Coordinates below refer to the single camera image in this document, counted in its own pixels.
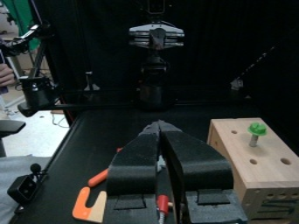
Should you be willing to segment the person's hand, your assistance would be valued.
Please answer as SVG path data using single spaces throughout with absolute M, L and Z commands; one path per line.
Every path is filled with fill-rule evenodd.
M 7 87 L 15 83 L 15 72 L 5 64 L 0 64 L 0 87 Z

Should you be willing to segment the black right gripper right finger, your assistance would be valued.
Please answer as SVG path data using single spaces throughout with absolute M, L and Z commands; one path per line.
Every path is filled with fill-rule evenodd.
M 199 138 L 159 122 L 163 156 L 180 224 L 248 224 L 230 161 Z

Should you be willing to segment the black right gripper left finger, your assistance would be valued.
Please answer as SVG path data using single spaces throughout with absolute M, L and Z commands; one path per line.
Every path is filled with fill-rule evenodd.
M 107 175 L 104 224 L 158 224 L 159 125 L 152 122 L 115 155 Z

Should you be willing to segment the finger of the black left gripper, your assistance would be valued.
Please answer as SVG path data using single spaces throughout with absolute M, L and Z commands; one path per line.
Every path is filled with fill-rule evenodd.
M 166 39 L 166 30 L 163 28 L 158 29 L 158 49 L 164 49 L 164 39 Z
M 159 49 L 159 31 L 158 29 L 150 30 L 150 42 L 151 42 L 151 48 L 158 50 Z

